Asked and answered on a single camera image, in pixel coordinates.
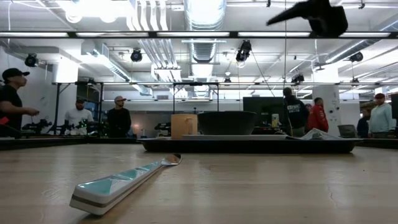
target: metal pole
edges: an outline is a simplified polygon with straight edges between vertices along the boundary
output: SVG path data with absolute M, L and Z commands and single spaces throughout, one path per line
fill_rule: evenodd
M 102 101 L 104 97 L 104 83 L 101 83 L 101 91 L 99 93 L 98 122 L 102 119 Z
M 217 83 L 217 111 L 220 111 L 220 85 Z
M 58 106 L 59 106 L 59 103 L 60 103 L 60 88 L 61 88 L 61 83 L 57 83 L 57 100 L 55 102 L 54 135 L 57 134 Z
M 173 84 L 173 114 L 175 114 L 175 84 Z

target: man in black hoodie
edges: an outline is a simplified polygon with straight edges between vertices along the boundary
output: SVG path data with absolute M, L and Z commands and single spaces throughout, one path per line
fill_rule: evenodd
M 292 89 L 284 88 L 284 108 L 287 118 L 287 130 L 293 137 L 302 137 L 305 134 L 305 125 L 308 119 L 308 110 L 301 100 L 296 99 Z

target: metal frame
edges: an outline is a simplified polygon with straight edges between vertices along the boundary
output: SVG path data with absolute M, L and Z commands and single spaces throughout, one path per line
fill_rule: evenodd
M 101 91 L 99 92 L 99 107 L 98 107 L 98 122 L 102 120 L 102 102 L 104 101 L 104 83 L 103 82 L 96 82 L 96 83 L 83 83 L 83 82 L 75 82 L 75 83 L 52 83 L 53 85 L 57 86 L 57 99 L 55 102 L 55 118 L 54 118 L 54 127 L 53 133 L 54 135 L 57 134 L 56 127 L 58 126 L 58 109 L 59 109 L 59 102 L 60 102 L 60 95 L 61 93 L 66 90 L 70 85 L 100 85 Z
M 182 87 L 178 90 L 180 91 L 185 85 L 190 85 L 190 86 L 202 86 L 202 85 L 215 85 L 217 86 L 217 111 L 220 111 L 220 83 L 217 82 L 206 82 L 206 83 L 201 83 L 201 82 L 177 82 L 177 83 L 172 83 L 173 85 L 173 114 L 175 114 L 175 86 L 181 85 Z
M 345 32 L 339 37 L 312 37 L 310 31 L 0 31 L 7 39 L 398 39 L 398 32 Z

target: chair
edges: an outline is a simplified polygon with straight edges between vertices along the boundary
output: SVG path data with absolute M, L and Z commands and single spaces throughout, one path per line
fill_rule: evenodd
M 352 124 L 339 125 L 338 130 L 342 138 L 358 138 L 356 128 Z

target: man in white shirt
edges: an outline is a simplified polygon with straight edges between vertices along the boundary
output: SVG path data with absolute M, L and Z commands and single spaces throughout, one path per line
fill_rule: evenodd
M 79 122 L 83 122 L 83 120 L 87 120 L 87 122 L 93 122 L 93 114 L 91 111 L 85 109 L 85 102 L 81 99 L 76 100 L 76 108 L 67 111 L 65 114 L 65 125 L 74 124 L 75 127 L 79 126 Z M 70 131 L 71 135 L 86 135 L 87 129 L 86 127 L 81 128 L 73 128 Z

